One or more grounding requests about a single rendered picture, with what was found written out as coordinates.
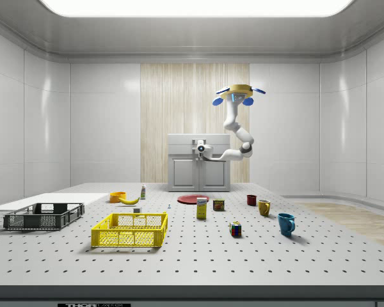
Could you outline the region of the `blue mug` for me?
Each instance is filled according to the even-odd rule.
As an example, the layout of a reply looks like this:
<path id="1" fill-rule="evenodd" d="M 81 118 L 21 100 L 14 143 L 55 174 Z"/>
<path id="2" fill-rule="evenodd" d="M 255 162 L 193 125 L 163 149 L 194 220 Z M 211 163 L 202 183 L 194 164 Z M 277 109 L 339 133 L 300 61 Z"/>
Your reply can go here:
<path id="1" fill-rule="evenodd" d="M 294 216 L 288 213 L 279 213 L 278 222 L 281 234 L 286 237 L 290 237 L 296 227 Z"/>

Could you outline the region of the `drone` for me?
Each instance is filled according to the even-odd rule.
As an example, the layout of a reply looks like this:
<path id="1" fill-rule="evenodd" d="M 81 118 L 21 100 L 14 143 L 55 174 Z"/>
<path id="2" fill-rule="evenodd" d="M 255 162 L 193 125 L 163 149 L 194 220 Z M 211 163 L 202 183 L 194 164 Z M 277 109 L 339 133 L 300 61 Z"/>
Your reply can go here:
<path id="1" fill-rule="evenodd" d="M 245 97 L 243 104 L 245 106 L 251 106 L 253 104 L 252 95 L 254 91 L 266 94 L 265 91 L 254 88 L 247 84 L 234 84 L 231 86 L 226 86 L 216 92 L 218 96 L 213 100 L 212 104 L 214 106 L 221 104 L 227 98 L 228 94 L 242 94 Z"/>

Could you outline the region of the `white cabinet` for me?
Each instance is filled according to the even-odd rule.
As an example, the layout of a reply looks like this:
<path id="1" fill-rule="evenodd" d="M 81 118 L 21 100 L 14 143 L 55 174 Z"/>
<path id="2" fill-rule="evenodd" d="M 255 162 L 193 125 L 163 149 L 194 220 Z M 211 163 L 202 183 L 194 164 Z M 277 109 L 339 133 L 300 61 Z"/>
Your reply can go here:
<path id="1" fill-rule="evenodd" d="M 228 134 L 169 134 L 169 144 L 229 145 Z M 229 191 L 230 163 L 200 160 L 196 147 L 193 155 L 168 155 L 169 191 Z"/>

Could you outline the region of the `yellow basket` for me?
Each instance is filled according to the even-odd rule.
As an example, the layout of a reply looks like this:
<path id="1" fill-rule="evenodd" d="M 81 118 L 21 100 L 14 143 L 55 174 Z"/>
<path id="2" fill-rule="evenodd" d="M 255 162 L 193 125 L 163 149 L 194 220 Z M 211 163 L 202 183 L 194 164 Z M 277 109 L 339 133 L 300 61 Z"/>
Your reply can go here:
<path id="1" fill-rule="evenodd" d="M 112 213 L 92 228 L 93 247 L 160 247 L 168 214 Z"/>

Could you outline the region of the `dark grey basket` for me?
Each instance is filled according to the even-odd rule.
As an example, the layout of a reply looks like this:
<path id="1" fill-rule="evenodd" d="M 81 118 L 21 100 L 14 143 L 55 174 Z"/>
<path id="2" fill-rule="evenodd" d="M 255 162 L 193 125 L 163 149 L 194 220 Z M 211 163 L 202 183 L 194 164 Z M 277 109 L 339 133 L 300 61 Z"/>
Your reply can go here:
<path id="1" fill-rule="evenodd" d="M 7 230 L 60 230 L 84 214 L 84 203 L 34 203 L 3 217 Z"/>

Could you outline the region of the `red plate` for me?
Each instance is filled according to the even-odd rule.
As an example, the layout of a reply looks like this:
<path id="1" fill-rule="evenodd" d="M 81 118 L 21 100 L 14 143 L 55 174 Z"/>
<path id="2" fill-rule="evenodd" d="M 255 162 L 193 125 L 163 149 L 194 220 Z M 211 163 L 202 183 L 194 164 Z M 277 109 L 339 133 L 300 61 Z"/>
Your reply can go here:
<path id="1" fill-rule="evenodd" d="M 209 200 L 208 196 L 201 195 L 201 194 L 189 194 L 189 195 L 182 195 L 177 198 L 177 201 L 179 203 L 183 203 L 186 205 L 196 205 L 198 198 L 204 198 L 206 201 Z"/>

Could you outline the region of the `yellow and white box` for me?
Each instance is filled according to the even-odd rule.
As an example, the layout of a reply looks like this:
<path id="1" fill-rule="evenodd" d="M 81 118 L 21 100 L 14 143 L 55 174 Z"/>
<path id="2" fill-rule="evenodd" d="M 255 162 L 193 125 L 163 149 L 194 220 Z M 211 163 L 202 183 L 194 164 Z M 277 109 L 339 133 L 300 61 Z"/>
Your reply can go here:
<path id="1" fill-rule="evenodd" d="M 208 198 L 206 196 L 198 197 L 196 199 L 196 218 L 197 219 L 206 219 L 207 201 L 208 201 Z"/>

